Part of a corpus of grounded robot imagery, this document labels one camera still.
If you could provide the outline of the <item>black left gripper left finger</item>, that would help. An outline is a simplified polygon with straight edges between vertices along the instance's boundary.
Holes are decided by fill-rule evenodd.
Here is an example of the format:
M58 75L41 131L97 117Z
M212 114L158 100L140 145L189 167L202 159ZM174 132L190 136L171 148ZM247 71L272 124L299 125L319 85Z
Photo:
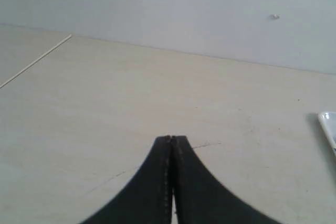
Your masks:
M157 137L125 187L83 223L171 223L171 137Z

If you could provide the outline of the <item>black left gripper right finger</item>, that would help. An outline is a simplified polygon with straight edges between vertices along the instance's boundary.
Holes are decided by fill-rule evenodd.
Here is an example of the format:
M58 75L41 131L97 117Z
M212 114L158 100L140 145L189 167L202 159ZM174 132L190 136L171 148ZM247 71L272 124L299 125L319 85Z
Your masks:
M172 153L178 223L278 223L224 187L186 136L172 136Z

